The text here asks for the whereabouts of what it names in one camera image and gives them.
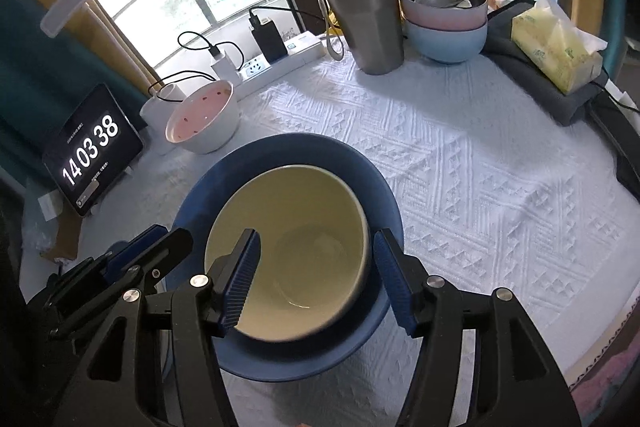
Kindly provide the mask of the stainless steel tumbler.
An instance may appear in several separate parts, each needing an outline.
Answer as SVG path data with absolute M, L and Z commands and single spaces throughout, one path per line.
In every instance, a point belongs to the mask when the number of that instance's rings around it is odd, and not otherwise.
M 398 0 L 317 0 L 324 17 L 333 15 L 358 67 L 384 75 L 404 62 Z

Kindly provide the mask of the cardboard box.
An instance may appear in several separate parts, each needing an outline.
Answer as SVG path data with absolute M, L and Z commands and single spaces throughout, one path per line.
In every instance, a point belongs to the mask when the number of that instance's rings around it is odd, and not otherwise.
M 82 218 L 68 206 L 62 213 L 47 222 L 47 244 L 40 256 L 52 262 L 73 261 L 78 255 Z

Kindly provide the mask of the black charger block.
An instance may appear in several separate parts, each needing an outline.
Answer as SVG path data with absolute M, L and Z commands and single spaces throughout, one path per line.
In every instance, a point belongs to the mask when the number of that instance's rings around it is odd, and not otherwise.
M 269 64 L 273 64 L 288 55 L 288 50 L 279 34 L 277 26 L 272 20 L 265 23 L 253 12 L 250 11 L 250 32 Z

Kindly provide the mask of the yellow tissue pack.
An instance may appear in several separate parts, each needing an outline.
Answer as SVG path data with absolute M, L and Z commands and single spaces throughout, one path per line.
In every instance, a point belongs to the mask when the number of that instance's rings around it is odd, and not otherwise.
M 597 79 L 608 43 L 579 29 L 555 0 L 537 0 L 514 17 L 511 40 L 563 94 Z

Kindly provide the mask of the pink strawberry bowl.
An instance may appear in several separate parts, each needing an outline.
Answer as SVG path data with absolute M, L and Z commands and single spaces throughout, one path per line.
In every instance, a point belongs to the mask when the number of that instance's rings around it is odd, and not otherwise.
M 232 83 L 216 80 L 187 96 L 167 121 L 172 145 L 206 155 L 229 142 L 240 125 L 240 108 Z

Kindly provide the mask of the tablet showing clock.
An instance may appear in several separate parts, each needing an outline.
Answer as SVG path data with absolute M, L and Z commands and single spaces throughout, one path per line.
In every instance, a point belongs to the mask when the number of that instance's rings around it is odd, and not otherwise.
M 43 164 L 84 217 L 142 150 L 136 128 L 100 83 L 44 148 Z

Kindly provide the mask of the white charger plug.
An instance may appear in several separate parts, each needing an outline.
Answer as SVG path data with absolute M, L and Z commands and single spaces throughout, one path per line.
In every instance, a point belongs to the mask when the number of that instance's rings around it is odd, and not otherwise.
M 209 48 L 209 54 L 212 56 L 210 67 L 213 69 L 217 78 L 226 80 L 233 84 L 234 87 L 238 87 L 242 83 L 242 77 L 229 55 L 221 51 L 218 46 L 211 46 Z

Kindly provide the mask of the light blue bowl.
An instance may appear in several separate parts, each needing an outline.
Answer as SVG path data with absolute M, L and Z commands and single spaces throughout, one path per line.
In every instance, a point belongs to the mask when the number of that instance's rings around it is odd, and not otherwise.
M 408 20 L 404 26 L 416 52 L 442 64 L 459 64 L 480 54 L 486 42 L 488 23 L 472 30 L 435 30 Z

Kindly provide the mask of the white power strip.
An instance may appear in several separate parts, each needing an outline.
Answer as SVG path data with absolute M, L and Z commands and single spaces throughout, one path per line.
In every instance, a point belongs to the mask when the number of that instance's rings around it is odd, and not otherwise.
M 270 64 L 262 54 L 244 64 L 240 70 L 242 81 L 235 88 L 235 94 L 239 100 L 247 98 L 290 72 L 318 60 L 326 52 L 321 40 L 309 31 L 288 39 L 284 44 L 288 55 L 273 64 Z

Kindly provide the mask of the white desk lamp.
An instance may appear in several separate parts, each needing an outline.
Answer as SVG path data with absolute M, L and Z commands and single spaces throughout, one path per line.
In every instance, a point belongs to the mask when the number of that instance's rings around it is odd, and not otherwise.
M 56 37 L 72 16 L 83 8 L 88 0 L 55 0 L 49 11 L 44 14 L 40 22 L 40 29 L 49 38 Z M 184 93 L 176 87 L 171 80 L 176 78 L 166 78 L 151 87 L 149 101 L 145 102 L 140 109 L 140 116 L 150 125 L 157 121 L 157 124 L 166 124 L 175 107 L 186 97 Z

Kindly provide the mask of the pale green bowl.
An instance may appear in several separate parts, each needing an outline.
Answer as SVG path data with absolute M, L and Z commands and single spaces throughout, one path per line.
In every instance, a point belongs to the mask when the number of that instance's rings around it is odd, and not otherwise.
M 369 225 L 354 191 L 314 166 L 271 169 L 224 204 L 209 231 L 204 265 L 229 254 L 245 229 L 260 259 L 236 328 L 284 343 L 318 333 L 355 302 L 370 265 Z

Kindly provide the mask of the black phone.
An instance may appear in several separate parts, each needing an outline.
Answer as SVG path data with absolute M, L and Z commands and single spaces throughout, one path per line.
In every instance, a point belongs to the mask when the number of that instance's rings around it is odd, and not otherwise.
M 610 143 L 616 155 L 616 179 L 634 196 L 640 197 L 639 135 L 616 104 L 604 92 L 587 104 L 587 114 Z

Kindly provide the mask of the teal curtain left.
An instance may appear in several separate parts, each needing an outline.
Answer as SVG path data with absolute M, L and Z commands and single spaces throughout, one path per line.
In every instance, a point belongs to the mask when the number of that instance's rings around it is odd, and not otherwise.
M 52 187 L 43 150 L 97 84 L 110 88 L 138 130 L 146 96 L 68 31 L 47 37 L 43 15 L 37 0 L 1 0 L 1 168 L 19 184 Z

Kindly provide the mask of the dark blue bowl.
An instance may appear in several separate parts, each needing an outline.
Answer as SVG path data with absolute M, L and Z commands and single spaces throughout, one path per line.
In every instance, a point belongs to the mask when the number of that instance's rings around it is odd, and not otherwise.
M 351 146 L 311 133 L 268 136 L 216 162 L 191 188 L 175 226 L 194 246 L 170 287 L 209 269 L 244 230 L 259 234 L 262 253 L 239 323 L 215 343 L 221 367 L 251 381 L 297 381 L 357 351 L 388 309 L 374 233 L 404 235 L 378 168 Z

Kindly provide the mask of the small white box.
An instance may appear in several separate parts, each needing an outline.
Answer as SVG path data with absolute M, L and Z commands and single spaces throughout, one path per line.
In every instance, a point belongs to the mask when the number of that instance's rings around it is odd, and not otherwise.
M 58 190 L 55 190 L 40 196 L 38 198 L 38 204 L 44 220 L 51 221 L 62 215 L 64 210 L 64 197 Z

